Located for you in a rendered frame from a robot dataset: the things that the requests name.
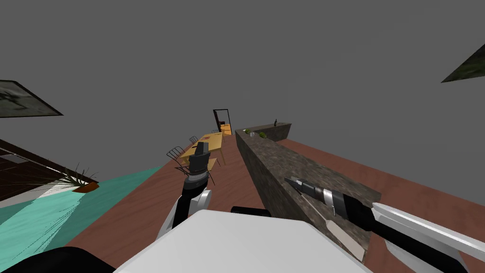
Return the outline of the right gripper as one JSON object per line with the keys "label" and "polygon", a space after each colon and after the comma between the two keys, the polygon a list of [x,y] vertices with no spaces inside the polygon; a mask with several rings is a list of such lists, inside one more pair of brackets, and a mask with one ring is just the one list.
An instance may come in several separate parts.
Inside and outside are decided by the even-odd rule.
{"label": "right gripper", "polygon": [[285,177],[285,181],[296,191],[305,193],[306,195],[319,200],[324,201],[324,188],[316,186],[306,179],[296,177]]}

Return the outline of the grey framed wall picture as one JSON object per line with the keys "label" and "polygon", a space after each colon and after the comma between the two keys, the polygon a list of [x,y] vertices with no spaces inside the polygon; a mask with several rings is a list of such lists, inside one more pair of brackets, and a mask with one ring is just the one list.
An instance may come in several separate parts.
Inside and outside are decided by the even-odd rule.
{"label": "grey framed wall picture", "polygon": [[13,80],[0,80],[0,118],[50,117],[62,113]]}

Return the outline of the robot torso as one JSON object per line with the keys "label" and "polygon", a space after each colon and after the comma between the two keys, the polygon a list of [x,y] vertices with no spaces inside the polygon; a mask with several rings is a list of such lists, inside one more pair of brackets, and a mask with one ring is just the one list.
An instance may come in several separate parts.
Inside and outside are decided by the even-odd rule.
{"label": "robot torso", "polygon": [[201,210],[114,273],[372,273],[299,220]]}

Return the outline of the potted plant in orange pot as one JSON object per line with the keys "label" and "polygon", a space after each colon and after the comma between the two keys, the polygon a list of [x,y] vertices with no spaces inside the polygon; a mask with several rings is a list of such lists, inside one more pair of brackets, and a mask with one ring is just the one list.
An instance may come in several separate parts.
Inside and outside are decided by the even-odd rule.
{"label": "potted plant in orange pot", "polygon": [[78,173],[79,164],[80,163],[76,165],[76,169],[74,171],[65,168],[63,176],[56,180],[57,183],[66,187],[75,187],[73,192],[77,193],[88,193],[96,190],[99,187],[99,183],[95,181],[94,178],[96,178],[96,174],[98,172],[87,176],[89,172],[89,168],[87,168],[83,169],[81,173]]}

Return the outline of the dark brown wooden cabinet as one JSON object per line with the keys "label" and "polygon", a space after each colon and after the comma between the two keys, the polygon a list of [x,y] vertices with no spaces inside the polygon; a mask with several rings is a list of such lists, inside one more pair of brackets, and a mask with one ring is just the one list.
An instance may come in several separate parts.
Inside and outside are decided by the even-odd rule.
{"label": "dark brown wooden cabinet", "polygon": [[36,199],[46,193],[74,190],[57,179],[65,167],[0,139],[0,203],[9,206]]}

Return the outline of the teal rug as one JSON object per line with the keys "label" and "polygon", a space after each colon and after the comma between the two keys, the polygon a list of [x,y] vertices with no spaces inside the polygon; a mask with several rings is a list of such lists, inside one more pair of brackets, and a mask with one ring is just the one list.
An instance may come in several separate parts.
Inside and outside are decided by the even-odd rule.
{"label": "teal rug", "polygon": [[0,272],[34,254],[65,246],[158,170],[102,181],[85,194],[64,191],[0,208]]}

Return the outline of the light wooden dining table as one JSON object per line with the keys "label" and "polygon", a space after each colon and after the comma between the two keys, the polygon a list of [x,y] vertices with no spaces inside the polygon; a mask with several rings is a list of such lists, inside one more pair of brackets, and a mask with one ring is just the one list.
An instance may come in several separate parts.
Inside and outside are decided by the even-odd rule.
{"label": "light wooden dining table", "polygon": [[207,142],[209,152],[219,151],[221,154],[222,162],[226,164],[225,158],[222,152],[223,133],[213,133],[213,134],[204,135],[195,144],[193,144],[186,152],[184,152],[181,156],[179,156],[179,158],[181,158],[185,163],[188,163],[189,156],[195,153],[197,144],[199,142]]}

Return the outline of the dark green wall picture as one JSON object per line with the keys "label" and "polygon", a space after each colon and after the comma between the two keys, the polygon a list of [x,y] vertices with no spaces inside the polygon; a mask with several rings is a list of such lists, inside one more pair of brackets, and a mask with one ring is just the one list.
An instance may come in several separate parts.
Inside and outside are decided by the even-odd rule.
{"label": "dark green wall picture", "polygon": [[485,76],[485,44],[474,52],[442,82],[452,82]]}

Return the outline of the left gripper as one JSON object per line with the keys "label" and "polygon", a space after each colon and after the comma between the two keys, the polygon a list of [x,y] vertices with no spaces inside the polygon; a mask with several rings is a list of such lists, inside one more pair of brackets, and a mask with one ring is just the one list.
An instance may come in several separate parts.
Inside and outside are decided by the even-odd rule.
{"label": "left gripper", "polygon": [[207,171],[210,158],[209,143],[198,142],[193,155],[189,156],[189,174],[203,174]]}

